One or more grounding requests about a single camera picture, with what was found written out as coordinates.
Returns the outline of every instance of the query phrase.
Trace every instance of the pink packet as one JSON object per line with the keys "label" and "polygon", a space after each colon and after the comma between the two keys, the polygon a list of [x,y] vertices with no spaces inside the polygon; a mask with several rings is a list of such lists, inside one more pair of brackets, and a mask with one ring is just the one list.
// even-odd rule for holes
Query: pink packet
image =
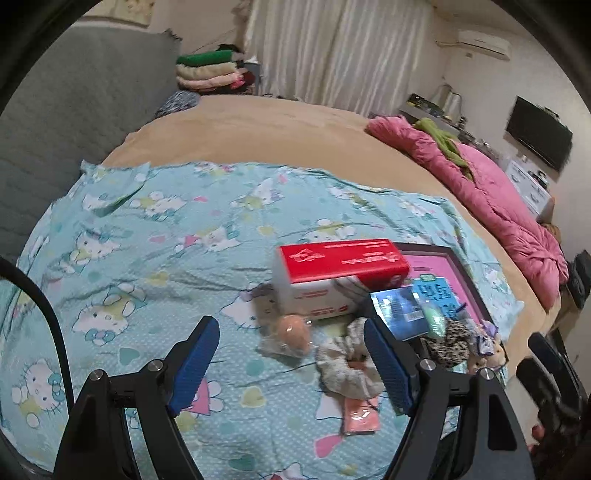
{"label": "pink packet", "polygon": [[343,416],[345,435],[373,433],[378,430],[378,397],[369,400],[345,399],[345,415]]}

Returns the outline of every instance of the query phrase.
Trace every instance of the blue card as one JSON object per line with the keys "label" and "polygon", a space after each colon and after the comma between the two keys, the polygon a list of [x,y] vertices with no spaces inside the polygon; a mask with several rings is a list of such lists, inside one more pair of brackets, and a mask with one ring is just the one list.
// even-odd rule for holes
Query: blue card
{"label": "blue card", "polygon": [[422,300],[436,304],[443,316],[456,320],[456,310],[460,306],[445,278],[422,274],[419,278],[413,279],[413,289]]}

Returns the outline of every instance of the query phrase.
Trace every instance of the stacked towels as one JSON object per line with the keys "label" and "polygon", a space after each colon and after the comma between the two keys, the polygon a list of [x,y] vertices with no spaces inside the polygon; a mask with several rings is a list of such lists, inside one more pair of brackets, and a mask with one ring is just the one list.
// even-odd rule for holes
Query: stacked towels
{"label": "stacked towels", "polygon": [[232,50],[181,55],[177,59],[177,81],[181,88],[204,93],[242,93],[254,81],[241,68],[242,55]]}

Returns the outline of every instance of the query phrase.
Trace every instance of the air conditioner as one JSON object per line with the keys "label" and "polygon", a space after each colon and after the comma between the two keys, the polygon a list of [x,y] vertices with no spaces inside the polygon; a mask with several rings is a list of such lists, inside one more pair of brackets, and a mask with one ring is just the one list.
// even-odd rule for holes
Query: air conditioner
{"label": "air conditioner", "polygon": [[472,30],[459,30],[457,40],[459,47],[468,48],[500,60],[511,59],[511,44],[504,38]]}

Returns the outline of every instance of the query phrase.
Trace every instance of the bed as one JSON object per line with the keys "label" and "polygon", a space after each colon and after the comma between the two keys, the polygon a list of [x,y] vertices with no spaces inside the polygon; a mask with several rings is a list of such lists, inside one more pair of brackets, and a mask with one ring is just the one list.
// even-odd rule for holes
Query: bed
{"label": "bed", "polygon": [[[407,418],[382,398],[381,432],[345,438],[340,400],[319,386],[313,358],[256,352],[255,315],[275,308],[266,286],[273,247],[347,237],[461,247],[507,335],[512,375],[530,333],[546,331],[560,306],[546,313],[494,237],[365,125],[351,112],[289,100],[208,96],[129,134],[101,166],[83,163],[19,263],[62,321],[76,393],[93,368],[137,370],[213,314],[220,348],[177,419],[206,478],[381,478]],[[30,301],[0,293],[2,431],[51,469],[67,420],[53,347]],[[525,304],[516,323],[515,299]],[[342,326],[327,321],[317,340]],[[126,413],[140,470],[153,478],[136,412]],[[450,410],[446,431],[456,420]]]}
{"label": "bed", "polygon": [[512,376],[528,355],[532,332],[547,332],[560,299],[546,312],[499,242],[427,170],[371,138],[367,119],[352,112],[259,97],[203,98],[191,110],[159,119],[130,134],[103,162],[105,167],[259,161],[323,168],[360,184],[449,199],[502,265],[518,300],[525,303],[505,348]]}

